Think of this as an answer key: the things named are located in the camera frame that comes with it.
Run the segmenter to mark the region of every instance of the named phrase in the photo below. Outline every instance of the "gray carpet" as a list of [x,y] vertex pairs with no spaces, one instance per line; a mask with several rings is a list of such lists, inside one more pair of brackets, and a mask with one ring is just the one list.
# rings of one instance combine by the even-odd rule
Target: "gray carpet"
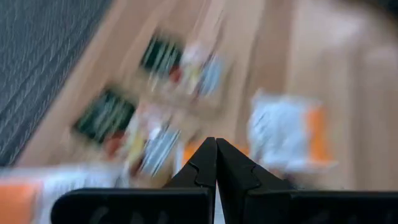
[[111,0],[0,0],[0,166],[12,165]]

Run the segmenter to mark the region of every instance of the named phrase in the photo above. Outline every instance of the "rug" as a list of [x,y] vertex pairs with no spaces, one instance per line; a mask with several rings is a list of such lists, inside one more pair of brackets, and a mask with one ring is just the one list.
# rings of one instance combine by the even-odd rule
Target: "rug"
[[111,0],[0,1],[0,166],[11,166]]

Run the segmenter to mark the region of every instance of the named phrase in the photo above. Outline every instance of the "plastic bag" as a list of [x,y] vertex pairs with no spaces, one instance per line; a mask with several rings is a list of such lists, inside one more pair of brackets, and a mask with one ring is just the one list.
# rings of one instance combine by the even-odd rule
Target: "plastic bag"
[[248,122],[250,157],[267,169],[319,172],[335,164],[319,101],[257,92]]
[[122,164],[75,164],[47,168],[0,170],[1,223],[50,222],[55,201],[63,194],[85,187],[129,187]]

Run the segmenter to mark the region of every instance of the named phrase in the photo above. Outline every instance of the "snack package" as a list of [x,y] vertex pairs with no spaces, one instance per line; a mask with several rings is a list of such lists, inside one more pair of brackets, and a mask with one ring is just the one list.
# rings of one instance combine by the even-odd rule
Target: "snack package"
[[144,98],[136,103],[120,92],[106,88],[94,99],[67,133],[66,150],[55,151],[52,160],[123,163],[134,187],[161,187],[172,176],[175,149],[191,132],[182,125],[185,116]]
[[320,102],[259,91],[248,122],[249,154],[267,169],[320,172],[336,164],[325,131]]
[[184,43],[157,29],[132,85],[157,100],[209,115],[221,104],[230,62],[217,46],[199,40]]
[[0,170],[0,223],[50,224],[50,212],[63,194],[85,187],[129,187],[122,164],[75,164]]

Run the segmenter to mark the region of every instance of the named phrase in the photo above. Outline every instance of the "wooden floor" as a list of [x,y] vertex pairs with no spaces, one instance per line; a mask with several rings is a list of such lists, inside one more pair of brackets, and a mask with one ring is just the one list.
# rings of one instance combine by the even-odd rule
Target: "wooden floor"
[[233,67],[222,114],[201,121],[203,137],[245,146],[258,88],[317,98],[339,162],[318,185],[398,188],[397,24],[356,1],[114,0],[19,165],[50,164],[51,155],[62,154],[68,127],[105,84],[134,73],[157,26],[211,40],[220,14],[221,46]]

